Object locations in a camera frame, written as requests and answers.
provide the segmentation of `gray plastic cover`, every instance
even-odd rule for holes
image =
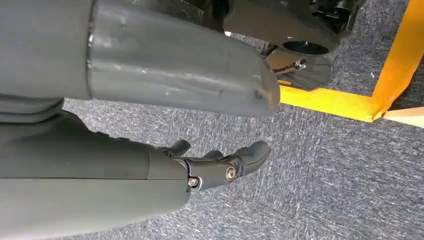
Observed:
[[[99,0],[90,37],[94,98],[267,115],[278,80],[251,46],[122,1]]]
[[[92,0],[0,2],[0,94],[90,99]]]

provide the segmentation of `black mechanical part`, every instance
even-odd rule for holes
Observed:
[[[321,18],[341,38],[352,32],[359,8],[364,0],[310,0],[314,17]]]

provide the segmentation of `robotic hand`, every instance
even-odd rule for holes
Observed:
[[[242,147],[228,156],[212,150],[203,157],[182,157],[189,148],[187,141],[179,140],[171,147],[158,149],[184,166],[191,192],[230,184],[237,178],[255,172],[271,153],[271,148],[263,141]]]

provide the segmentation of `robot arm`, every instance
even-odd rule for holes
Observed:
[[[63,110],[37,123],[1,123],[0,239],[75,235],[171,213],[192,191],[232,183],[270,153],[256,142],[226,157],[182,157],[189,147],[109,137]]]

